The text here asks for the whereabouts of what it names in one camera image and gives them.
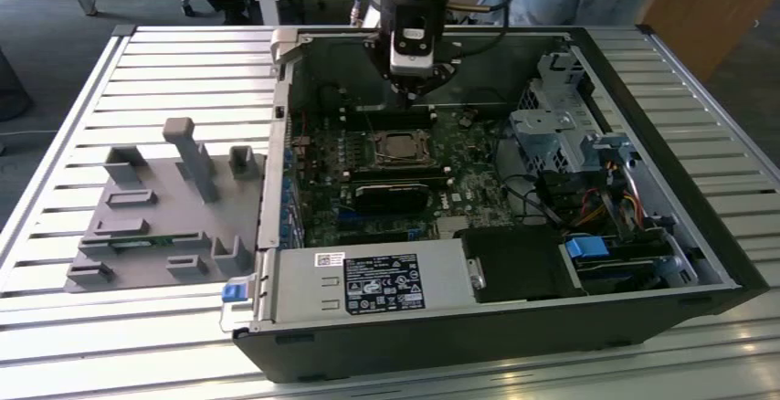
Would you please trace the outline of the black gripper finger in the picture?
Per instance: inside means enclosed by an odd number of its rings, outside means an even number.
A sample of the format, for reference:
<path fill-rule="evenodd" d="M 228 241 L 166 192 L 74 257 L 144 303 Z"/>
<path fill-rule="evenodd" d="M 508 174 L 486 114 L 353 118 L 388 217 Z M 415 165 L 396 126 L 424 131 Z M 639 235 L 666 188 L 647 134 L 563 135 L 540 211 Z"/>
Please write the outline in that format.
<path fill-rule="evenodd" d="M 395 94 L 391 104 L 395 108 L 408 107 L 408 92 L 403 86 L 403 79 L 389 69 L 389 47 L 383 41 L 364 41 L 363 48 L 369 62 L 383 80 L 389 84 L 389 90 Z"/>
<path fill-rule="evenodd" d="M 437 63 L 424 76 L 405 78 L 405 101 L 412 102 L 432 90 L 441 87 L 456 74 L 456 65 L 452 63 Z"/>

